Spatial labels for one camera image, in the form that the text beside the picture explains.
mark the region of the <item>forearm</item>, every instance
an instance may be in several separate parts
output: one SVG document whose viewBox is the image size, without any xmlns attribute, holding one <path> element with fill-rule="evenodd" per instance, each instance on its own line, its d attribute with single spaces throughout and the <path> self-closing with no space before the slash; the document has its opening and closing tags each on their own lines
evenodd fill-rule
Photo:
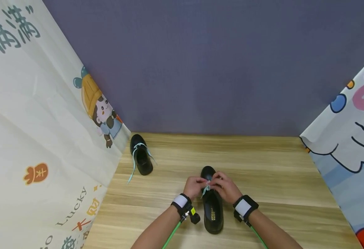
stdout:
<svg viewBox="0 0 364 249">
<path fill-rule="evenodd" d="M 268 249 L 302 249 L 302 247 L 259 210 L 254 210 L 248 221 L 261 236 Z"/>
<path fill-rule="evenodd" d="M 131 249 L 161 249 L 179 220 L 176 207 L 171 205 L 143 231 Z"/>
</svg>

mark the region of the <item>shoe heel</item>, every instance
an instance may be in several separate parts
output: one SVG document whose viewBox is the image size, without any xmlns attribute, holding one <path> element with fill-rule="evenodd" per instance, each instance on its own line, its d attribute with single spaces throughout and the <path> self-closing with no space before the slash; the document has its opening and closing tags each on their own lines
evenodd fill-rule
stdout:
<svg viewBox="0 0 364 249">
<path fill-rule="evenodd" d="M 138 170 L 141 175 L 146 176 L 153 171 L 153 165 L 150 161 L 143 165 L 138 164 Z"/>
</svg>

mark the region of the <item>hand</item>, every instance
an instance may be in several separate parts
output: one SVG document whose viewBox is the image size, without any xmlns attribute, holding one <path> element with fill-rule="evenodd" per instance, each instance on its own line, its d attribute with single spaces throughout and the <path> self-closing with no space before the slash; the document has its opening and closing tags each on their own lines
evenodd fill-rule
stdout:
<svg viewBox="0 0 364 249">
<path fill-rule="evenodd" d="M 243 194 L 239 188 L 234 184 L 232 179 L 227 177 L 223 172 L 216 172 L 212 176 L 210 182 L 210 189 L 214 189 L 226 202 L 234 204 Z"/>
<path fill-rule="evenodd" d="M 201 194 L 201 189 L 205 188 L 207 185 L 208 180 L 201 177 L 190 176 L 186 181 L 183 193 L 189 197 L 191 201 L 193 201 L 199 194 Z"/>
</svg>

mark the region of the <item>cartoon printed cloth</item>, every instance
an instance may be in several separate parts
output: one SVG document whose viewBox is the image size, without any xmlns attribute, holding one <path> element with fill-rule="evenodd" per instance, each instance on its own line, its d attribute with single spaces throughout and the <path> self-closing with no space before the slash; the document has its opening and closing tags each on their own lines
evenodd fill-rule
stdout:
<svg viewBox="0 0 364 249">
<path fill-rule="evenodd" d="M 129 136 L 45 5 L 0 0 L 0 248 L 81 249 Z"/>
<path fill-rule="evenodd" d="M 300 137 L 364 247 L 364 68 Z"/>
<path fill-rule="evenodd" d="M 342 167 L 358 173 L 364 165 L 364 68 L 301 134 L 318 155 L 331 155 Z"/>
</svg>

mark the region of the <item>black wrist band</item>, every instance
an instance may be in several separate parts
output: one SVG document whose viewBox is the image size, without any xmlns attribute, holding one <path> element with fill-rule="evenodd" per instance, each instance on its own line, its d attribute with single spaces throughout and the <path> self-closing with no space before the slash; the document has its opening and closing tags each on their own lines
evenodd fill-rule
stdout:
<svg viewBox="0 0 364 249">
<path fill-rule="evenodd" d="M 248 195 L 240 197 L 234 204 L 234 217 L 242 222 L 244 220 L 247 225 L 251 226 L 248 222 L 248 217 L 255 210 L 258 209 L 259 205 L 251 199 Z"/>
<path fill-rule="evenodd" d="M 185 194 L 178 195 L 171 203 L 178 210 L 179 215 L 182 217 L 186 212 L 186 207 L 192 205 L 192 200 Z"/>
</svg>

